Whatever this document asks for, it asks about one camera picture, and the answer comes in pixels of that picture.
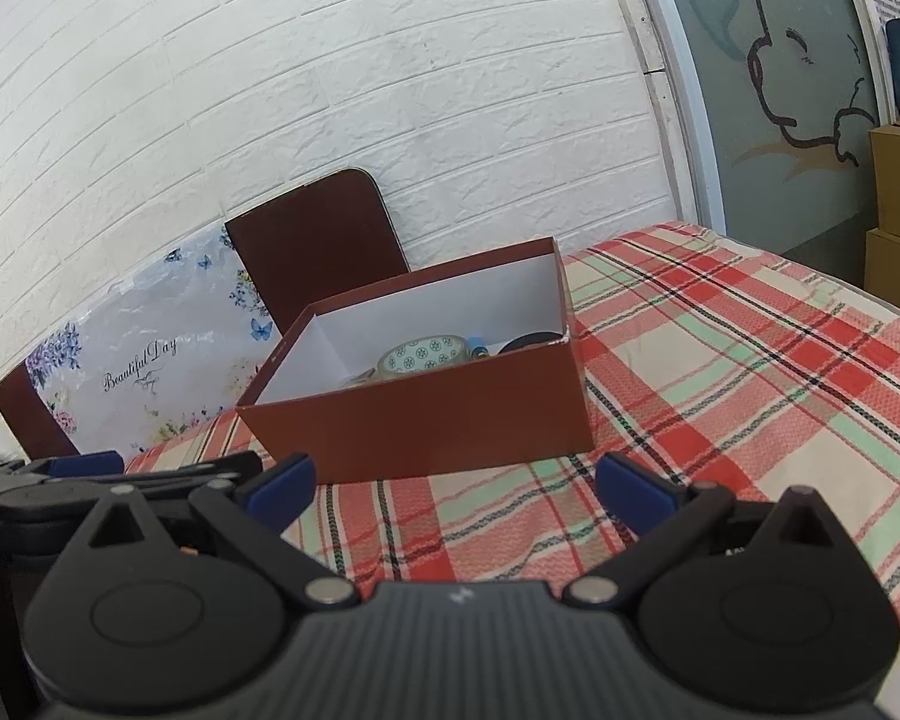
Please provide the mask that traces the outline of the floral plastic bag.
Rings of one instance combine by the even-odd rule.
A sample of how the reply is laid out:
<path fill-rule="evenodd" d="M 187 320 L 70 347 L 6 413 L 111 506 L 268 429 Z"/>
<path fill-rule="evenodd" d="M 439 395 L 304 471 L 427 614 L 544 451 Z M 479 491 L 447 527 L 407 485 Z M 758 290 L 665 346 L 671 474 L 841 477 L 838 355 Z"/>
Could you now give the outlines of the floral plastic bag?
<path fill-rule="evenodd" d="M 210 226 L 50 333 L 25 369 L 78 452 L 130 460 L 233 408 L 279 338 L 227 229 Z"/>

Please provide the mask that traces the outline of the red-brown cardboard box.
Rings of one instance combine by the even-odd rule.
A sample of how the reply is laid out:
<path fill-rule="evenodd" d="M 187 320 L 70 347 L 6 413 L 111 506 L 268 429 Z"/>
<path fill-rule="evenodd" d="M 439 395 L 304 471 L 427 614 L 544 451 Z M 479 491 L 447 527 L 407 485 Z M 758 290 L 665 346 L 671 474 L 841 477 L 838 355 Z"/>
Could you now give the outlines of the red-brown cardboard box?
<path fill-rule="evenodd" d="M 501 355 L 507 341 L 559 343 Z M 397 344 L 479 337 L 489 356 L 384 379 Z M 272 458 L 312 457 L 323 483 L 362 483 L 586 454 L 595 439 L 559 249 L 535 239 L 309 305 L 237 403 Z"/>

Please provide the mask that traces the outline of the black roll in box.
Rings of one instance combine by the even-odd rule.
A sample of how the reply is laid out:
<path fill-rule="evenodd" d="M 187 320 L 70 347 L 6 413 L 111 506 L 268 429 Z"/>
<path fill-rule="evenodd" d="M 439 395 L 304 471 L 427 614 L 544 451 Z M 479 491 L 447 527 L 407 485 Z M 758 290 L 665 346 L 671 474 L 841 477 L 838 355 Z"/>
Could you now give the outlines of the black roll in box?
<path fill-rule="evenodd" d="M 557 332 L 525 333 L 525 335 L 520 335 L 520 337 L 514 338 L 512 341 L 507 341 L 507 343 L 499 349 L 499 353 L 501 355 L 507 355 L 507 353 L 513 353 L 514 351 L 520 351 L 520 349 L 525 348 L 533 348 L 533 346 L 539 346 L 540 344 L 559 343 L 560 340 L 562 340 L 562 335 Z"/>

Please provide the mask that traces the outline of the blue black marker pen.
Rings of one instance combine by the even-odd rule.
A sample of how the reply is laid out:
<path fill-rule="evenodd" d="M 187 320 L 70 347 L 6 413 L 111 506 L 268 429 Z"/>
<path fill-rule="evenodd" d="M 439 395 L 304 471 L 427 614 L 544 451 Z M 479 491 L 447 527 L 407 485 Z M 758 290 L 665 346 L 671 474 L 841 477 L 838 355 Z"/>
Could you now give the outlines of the blue black marker pen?
<path fill-rule="evenodd" d="M 468 337 L 466 339 L 466 351 L 468 351 L 468 358 L 470 359 L 482 359 L 489 356 L 487 344 L 479 337 Z"/>

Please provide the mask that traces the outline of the clear patterned tape roll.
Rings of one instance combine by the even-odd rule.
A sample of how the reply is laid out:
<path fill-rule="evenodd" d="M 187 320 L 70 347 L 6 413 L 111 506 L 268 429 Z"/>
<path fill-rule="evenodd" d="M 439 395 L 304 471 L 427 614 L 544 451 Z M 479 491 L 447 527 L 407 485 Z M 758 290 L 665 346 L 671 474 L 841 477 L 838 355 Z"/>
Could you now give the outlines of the clear patterned tape roll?
<path fill-rule="evenodd" d="M 457 335 L 434 335 L 397 344 L 383 355 L 375 372 L 384 379 L 412 376 L 455 366 L 468 359 L 468 344 Z"/>

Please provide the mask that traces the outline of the red plaid bed sheet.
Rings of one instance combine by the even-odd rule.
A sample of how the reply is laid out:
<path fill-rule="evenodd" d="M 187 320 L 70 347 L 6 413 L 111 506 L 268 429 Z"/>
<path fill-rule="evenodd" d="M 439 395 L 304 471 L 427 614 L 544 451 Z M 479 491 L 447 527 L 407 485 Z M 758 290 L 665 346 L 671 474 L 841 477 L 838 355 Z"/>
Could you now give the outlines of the red plaid bed sheet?
<path fill-rule="evenodd" d="M 600 452 L 743 499 L 818 489 L 900 617 L 900 312 L 690 224 L 566 262 Z M 363 590 L 382 580 L 562 587 L 631 543 L 593 457 L 328 486 L 287 539 Z"/>

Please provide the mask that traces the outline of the frosted glass cartoon door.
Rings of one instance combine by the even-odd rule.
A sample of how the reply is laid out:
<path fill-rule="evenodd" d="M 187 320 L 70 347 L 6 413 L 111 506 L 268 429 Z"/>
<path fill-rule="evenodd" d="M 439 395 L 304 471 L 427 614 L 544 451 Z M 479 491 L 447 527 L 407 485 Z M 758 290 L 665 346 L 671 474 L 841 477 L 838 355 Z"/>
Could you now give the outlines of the frosted glass cartoon door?
<path fill-rule="evenodd" d="M 878 123 L 852 0 L 674 0 L 706 101 L 728 234 L 792 254 L 877 210 Z"/>

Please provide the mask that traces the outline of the lower cardboard box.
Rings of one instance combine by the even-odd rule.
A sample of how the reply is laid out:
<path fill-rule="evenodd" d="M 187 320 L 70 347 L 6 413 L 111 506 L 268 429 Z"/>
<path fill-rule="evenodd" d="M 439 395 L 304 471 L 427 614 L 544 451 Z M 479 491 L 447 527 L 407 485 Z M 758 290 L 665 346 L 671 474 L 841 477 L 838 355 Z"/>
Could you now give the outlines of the lower cardboard box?
<path fill-rule="evenodd" d="M 900 237 L 879 227 L 866 233 L 865 289 L 900 309 Z"/>

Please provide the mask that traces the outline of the white door frame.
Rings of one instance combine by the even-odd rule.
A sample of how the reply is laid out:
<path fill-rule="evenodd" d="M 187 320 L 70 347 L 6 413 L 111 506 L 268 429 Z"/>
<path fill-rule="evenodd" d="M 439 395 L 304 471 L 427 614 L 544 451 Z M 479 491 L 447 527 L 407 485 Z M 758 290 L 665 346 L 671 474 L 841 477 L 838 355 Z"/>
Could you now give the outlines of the white door frame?
<path fill-rule="evenodd" d="M 676 0 L 617 3 L 660 130 L 678 218 L 724 234 L 724 194 L 712 127 Z"/>

